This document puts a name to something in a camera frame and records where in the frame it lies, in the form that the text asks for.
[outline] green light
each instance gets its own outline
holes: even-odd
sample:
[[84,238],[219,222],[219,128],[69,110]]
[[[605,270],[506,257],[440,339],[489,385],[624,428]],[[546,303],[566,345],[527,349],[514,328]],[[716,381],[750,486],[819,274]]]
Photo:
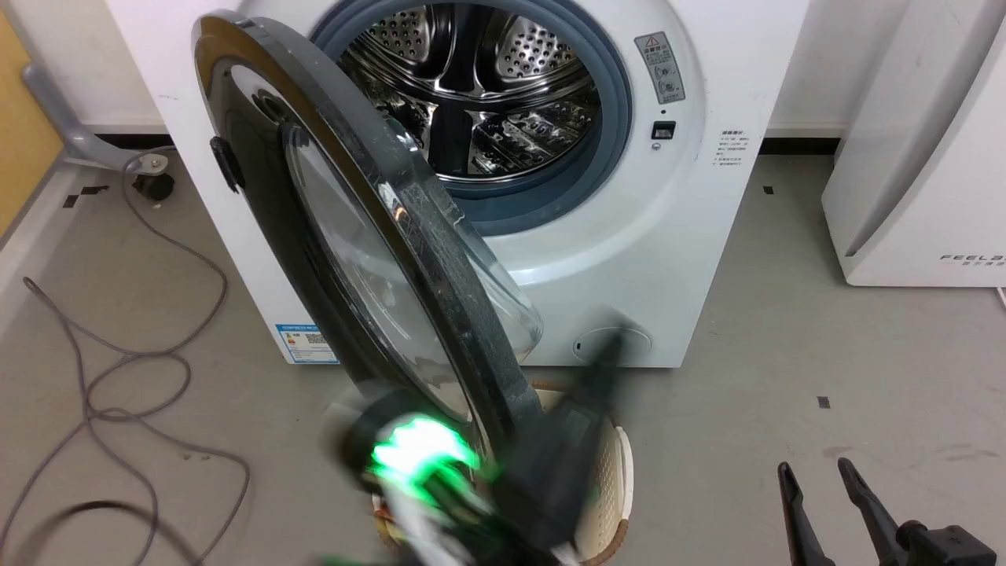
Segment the green light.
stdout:
[[[374,447],[373,473],[412,497],[429,503],[422,489],[435,469],[455,462],[478,470],[479,456],[456,431],[429,417],[416,416],[394,429],[388,439]],[[449,470],[449,476],[457,473]]]

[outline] black rubber foot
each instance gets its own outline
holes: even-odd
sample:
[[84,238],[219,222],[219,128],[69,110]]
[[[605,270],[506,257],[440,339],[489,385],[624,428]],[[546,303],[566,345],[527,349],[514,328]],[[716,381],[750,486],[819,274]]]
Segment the black rubber foot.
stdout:
[[145,198],[160,202],[171,196],[175,189],[175,179],[167,173],[157,176],[137,175],[136,180],[133,181],[133,188]]

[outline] gray floor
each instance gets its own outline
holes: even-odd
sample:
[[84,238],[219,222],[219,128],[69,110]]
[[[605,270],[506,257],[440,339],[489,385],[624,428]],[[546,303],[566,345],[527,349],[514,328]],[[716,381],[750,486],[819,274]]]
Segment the gray floor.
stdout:
[[[1006,548],[1006,313],[981,291],[843,285],[819,204],[830,159],[759,161],[685,363],[635,372],[622,413],[636,458],[636,505],[615,563],[787,564],[776,465],[789,460],[821,542],[839,564],[875,563],[835,468],[852,458],[895,519],[961,524]],[[375,558],[366,499],[322,456],[318,430],[348,386],[337,369],[283,363],[183,175],[147,213],[226,265],[220,317],[185,349],[195,379],[156,426],[247,457],[250,498],[211,564],[303,563],[314,553]],[[775,194],[766,194],[773,185]],[[40,285],[77,321],[123,346],[163,347],[208,309],[212,275],[142,230],[118,195],[86,197]],[[86,344],[93,375],[115,355]],[[531,370],[558,378],[560,371]],[[73,360],[37,303],[0,342],[0,511],[79,413]],[[149,363],[111,380],[99,405],[163,399],[180,371]],[[831,409],[818,406],[827,396]],[[150,475],[162,513],[206,544],[239,471],[100,425]],[[40,482],[14,531],[90,499],[145,504],[141,487],[78,440]],[[44,564],[127,564],[143,540],[130,519],[96,513],[65,527]],[[157,543],[149,564],[180,563]]]

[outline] wooden board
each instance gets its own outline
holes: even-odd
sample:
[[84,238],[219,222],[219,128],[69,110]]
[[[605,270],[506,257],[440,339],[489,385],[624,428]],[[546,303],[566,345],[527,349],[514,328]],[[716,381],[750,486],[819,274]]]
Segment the wooden board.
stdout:
[[21,81],[28,53],[0,12],[0,236],[62,149],[59,134]]

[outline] wicker basket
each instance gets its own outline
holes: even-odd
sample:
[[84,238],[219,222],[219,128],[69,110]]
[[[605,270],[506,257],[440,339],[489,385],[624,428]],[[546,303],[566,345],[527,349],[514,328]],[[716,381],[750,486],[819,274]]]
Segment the wicker basket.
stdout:
[[[557,403],[561,391],[544,384],[533,384],[546,410]],[[605,431],[604,446],[595,470],[595,485],[583,508],[576,532],[577,557],[583,566],[598,566],[611,560],[622,546],[629,531],[632,513],[633,461],[632,447],[625,430],[613,416]],[[381,540],[396,548],[396,530],[383,502],[375,497],[374,520]]]

